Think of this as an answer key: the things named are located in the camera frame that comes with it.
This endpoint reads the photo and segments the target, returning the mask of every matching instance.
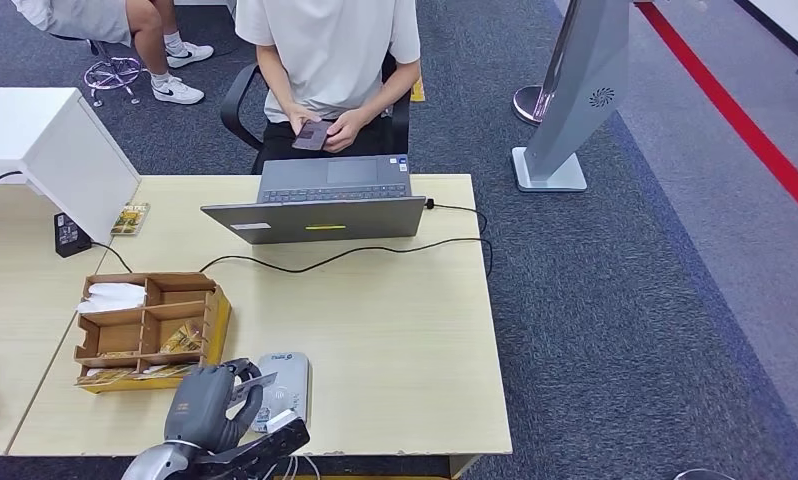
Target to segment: laptop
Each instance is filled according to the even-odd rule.
[[[274,160],[256,203],[202,211],[253,245],[413,237],[425,197],[411,193],[406,155]]]

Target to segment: laptop touchpad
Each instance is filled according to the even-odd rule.
[[[328,183],[375,183],[378,164],[375,160],[336,160],[328,163]]]

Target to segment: laptop lid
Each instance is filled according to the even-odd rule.
[[[202,211],[253,245],[417,234],[425,197],[342,202],[246,204]]]

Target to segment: laptop keyboard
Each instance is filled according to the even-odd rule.
[[[270,190],[261,194],[263,203],[316,202],[333,200],[366,200],[407,196],[405,185],[378,187],[310,188],[304,190]]]

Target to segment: gray carpet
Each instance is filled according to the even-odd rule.
[[[735,2],[660,9],[798,168],[796,55]],[[798,205],[643,16],[633,20],[620,113],[798,425]]]
[[[467,478],[652,480],[705,466],[739,479],[798,479],[797,428],[620,118],[579,152],[588,192],[517,193],[508,155],[532,131],[508,102],[545,68],[560,21],[554,8],[551,0],[418,6],[429,100],[412,108],[412,168],[473,174],[497,255],[490,295],[514,454],[482,459]],[[236,45],[223,9],[179,13],[185,37]],[[0,2],[0,52],[11,57],[0,85],[76,84],[73,72],[89,60],[55,42]],[[208,93],[200,106],[157,104],[141,88],[142,105],[108,98],[102,120],[141,173],[247,173],[253,154],[222,129],[216,108],[250,57],[243,48],[185,69]],[[260,109],[249,110],[257,121]],[[0,478],[119,478],[125,461],[3,458]]]

